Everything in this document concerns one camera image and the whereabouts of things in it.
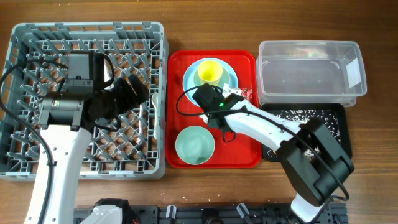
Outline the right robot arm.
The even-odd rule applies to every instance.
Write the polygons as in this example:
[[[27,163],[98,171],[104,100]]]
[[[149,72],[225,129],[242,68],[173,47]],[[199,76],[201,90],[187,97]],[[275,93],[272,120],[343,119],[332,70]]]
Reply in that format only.
[[[243,134],[272,149],[296,190],[291,211],[305,223],[313,222],[336,189],[354,171],[352,155],[327,126],[312,118],[299,123],[279,118],[237,94],[211,93],[195,98],[208,118],[208,126]]]

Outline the white tissue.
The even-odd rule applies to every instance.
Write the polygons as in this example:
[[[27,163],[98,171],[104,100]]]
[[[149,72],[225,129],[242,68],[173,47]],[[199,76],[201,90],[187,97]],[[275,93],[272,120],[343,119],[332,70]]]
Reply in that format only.
[[[232,93],[241,96],[243,92],[240,88],[233,88],[233,87],[230,87],[228,84],[224,84],[222,87],[222,95],[226,98],[227,96],[229,96]],[[208,123],[207,116],[199,115],[199,117],[202,118],[206,124]]]

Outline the white plastic spoon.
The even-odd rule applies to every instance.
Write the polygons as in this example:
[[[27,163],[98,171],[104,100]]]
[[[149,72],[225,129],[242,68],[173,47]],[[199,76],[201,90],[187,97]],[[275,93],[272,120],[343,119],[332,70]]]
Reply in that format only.
[[[154,138],[158,140],[159,134],[159,119],[158,119],[158,112],[157,112],[157,106],[158,106],[158,93],[154,92],[151,98],[152,106],[154,107]]]

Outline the white plastic fork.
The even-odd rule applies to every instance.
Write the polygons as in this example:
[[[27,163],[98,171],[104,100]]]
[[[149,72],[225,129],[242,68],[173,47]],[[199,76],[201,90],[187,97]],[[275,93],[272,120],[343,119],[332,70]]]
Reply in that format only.
[[[141,144],[144,140],[144,122],[143,122],[143,115],[144,115],[144,107],[143,104],[139,107],[139,135],[137,137],[136,143]]]

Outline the red snack wrapper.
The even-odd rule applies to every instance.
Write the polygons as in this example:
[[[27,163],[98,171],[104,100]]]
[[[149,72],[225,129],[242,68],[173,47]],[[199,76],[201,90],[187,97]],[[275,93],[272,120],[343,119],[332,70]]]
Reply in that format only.
[[[244,97],[245,100],[251,101],[253,96],[253,89],[242,88],[241,95]]]

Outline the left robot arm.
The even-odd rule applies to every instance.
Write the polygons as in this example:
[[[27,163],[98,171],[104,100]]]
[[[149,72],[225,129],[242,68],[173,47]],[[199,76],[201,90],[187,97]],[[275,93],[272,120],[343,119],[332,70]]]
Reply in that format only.
[[[115,119],[149,99],[135,76],[116,82],[68,78],[45,95],[40,110],[43,140],[25,223],[71,223],[84,155],[99,119]]]

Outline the rice and food scraps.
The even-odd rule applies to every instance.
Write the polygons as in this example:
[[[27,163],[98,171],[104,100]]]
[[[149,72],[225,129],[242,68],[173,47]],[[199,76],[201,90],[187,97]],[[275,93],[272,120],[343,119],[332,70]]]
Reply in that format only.
[[[266,111],[279,118],[296,121],[299,123],[307,123],[312,118],[320,120],[327,127],[331,135],[346,151],[348,156],[352,157],[351,142],[344,111],[338,112],[337,109]]]

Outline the green bowl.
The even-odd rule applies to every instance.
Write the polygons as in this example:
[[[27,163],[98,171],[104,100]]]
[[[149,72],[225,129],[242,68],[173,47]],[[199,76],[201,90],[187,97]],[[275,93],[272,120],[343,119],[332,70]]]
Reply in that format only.
[[[206,128],[189,126],[178,134],[175,150],[178,157],[187,164],[204,164],[215,151],[215,139]]]

